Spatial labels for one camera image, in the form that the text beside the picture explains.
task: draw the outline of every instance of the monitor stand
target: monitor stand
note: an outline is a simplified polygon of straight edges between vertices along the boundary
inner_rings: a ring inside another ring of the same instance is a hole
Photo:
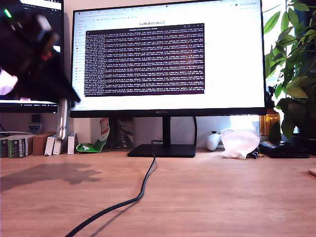
[[[171,117],[162,117],[163,144],[155,144],[156,157],[192,158],[196,155],[195,145],[171,144]],[[129,157],[153,157],[153,146],[142,144],[127,154]]]

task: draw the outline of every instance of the green led light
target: green led light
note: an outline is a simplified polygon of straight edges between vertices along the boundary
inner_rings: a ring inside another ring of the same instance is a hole
[[[8,9],[5,9],[4,12],[9,18],[12,18],[12,16],[11,16],[10,12],[8,11]]]

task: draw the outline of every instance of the black monitor bezel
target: black monitor bezel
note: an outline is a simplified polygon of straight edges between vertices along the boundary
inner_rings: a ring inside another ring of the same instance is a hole
[[[59,3],[61,3],[61,11],[62,11],[62,26],[61,30],[64,32],[64,22],[65,22],[65,17],[64,17],[64,0],[59,0]],[[59,36],[61,39],[61,48],[60,48],[60,53],[62,55],[62,65],[65,64],[64,60],[64,55],[65,55],[65,37],[64,35]],[[52,104],[49,103],[35,103],[34,105],[31,106],[25,106],[24,104],[20,103],[0,103],[0,113],[27,113],[27,114],[34,114],[34,113],[56,113],[58,110],[57,104],[53,104],[55,106],[51,106]]]
[[[200,0],[199,2],[203,2],[203,1],[217,1],[217,0]],[[72,28],[71,82],[73,80],[74,29],[75,29],[74,25],[75,25],[75,14],[77,12],[120,9],[120,8],[126,8],[126,7],[146,7],[146,6],[192,3],[192,2],[196,2],[196,0],[74,10],[73,11],[73,28]],[[264,91],[266,91],[262,0],[260,0],[260,11],[261,11],[261,29],[262,29],[262,55],[263,55],[262,58],[263,58],[263,72],[264,72]],[[252,107],[252,108],[218,108],[218,109],[205,108],[205,109],[178,109],[178,110],[176,109],[176,110],[117,110],[117,111],[116,110],[93,110],[93,111],[76,110],[74,111],[71,109],[70,117],[72,118],[102,118],[102,117],[190,117],[190,116],[266,115],[267,114],[266,98],[264,98],[264,102],[265,102],[264,107]]]

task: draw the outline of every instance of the white box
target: white box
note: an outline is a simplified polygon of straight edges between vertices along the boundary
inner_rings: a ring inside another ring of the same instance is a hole
[[[67,153],[69,155],[75,154],[77,145],[78,145],[77,135],[75,132],[73,132],[68,136],[68,152]]]
[[[56,134],[47,138],[45,147],[45,156],[51,156],[54,149]]]
[[[67,140],[61,141],[61,140],[57,140],[57,138],[55,138],[53,155],[60,155],[66,149],[67,149]]]

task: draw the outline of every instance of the monitor base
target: monitor base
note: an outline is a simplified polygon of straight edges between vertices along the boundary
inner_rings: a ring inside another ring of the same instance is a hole
[[[164,148],[163,145],[154,145],[156,157],[192,158],[196,155],[195,145],[171,144]],[[153,146],[142,144],[127,154],[129,157],[153,157]]]

